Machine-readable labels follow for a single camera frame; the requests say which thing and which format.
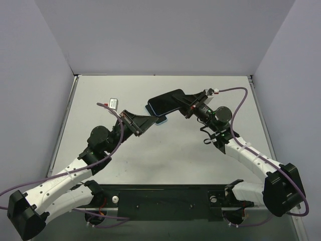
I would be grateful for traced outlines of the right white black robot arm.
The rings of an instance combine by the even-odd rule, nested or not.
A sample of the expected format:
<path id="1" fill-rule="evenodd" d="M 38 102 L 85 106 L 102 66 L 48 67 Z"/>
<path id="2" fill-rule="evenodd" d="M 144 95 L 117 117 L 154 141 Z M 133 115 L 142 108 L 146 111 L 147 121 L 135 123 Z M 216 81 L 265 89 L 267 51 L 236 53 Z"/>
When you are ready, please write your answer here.
<path id="1" fill-rule="evenodd" d="M 225 187 L 224 199 L 229 205 L 240 201 L 264 205 L 273 215 L 290 214 L 297 205 L 304 203 L 309 211 L 305 191 L 298 169 L 291 163 L 275 161 L 253 148 L 233 130 L 235 113 L 226 106 L 210 109 L 207 100 L 219 90 L 209 89 L 197 94 L 175 94 L 173 99 L 180 106 L 185 118 L 195 115 L 205 128 L 213 131 L 212 143 L 223 154 L 234 158 L 260 180 L 260 184 L 237 180 Z"/>

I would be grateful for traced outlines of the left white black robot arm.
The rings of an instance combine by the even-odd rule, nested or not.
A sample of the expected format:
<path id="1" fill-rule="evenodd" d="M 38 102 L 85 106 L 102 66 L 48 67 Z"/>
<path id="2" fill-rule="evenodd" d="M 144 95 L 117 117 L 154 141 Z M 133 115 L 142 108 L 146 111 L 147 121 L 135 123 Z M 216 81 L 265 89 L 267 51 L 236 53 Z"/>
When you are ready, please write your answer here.
<path id="1" fill-rule="evenodd" d="M 76 207 L 99 206 L 103 190 L 90 178 L 105 168 L 131 135 L 141 136 L 157 121 L 156 116 L 135 115 L 127 110 L 110 113 L 117 118 L 112 130 L 96 126 L 84 151 L 61 172 L 32 189 L 10 195 L 7 217 L 22 240 L 34 238 L 51 220 Z"/>

